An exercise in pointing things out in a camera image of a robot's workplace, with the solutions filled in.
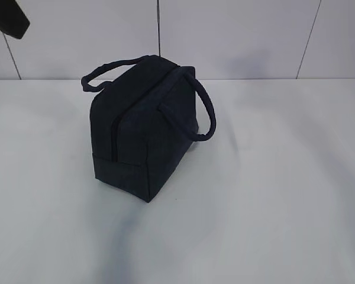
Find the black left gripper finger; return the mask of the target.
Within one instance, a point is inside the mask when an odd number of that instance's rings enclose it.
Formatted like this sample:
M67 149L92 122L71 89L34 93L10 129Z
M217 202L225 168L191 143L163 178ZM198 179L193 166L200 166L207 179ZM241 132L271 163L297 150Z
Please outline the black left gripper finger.
M0 31L4 34L22 39L30 21L14 0L0 0Z

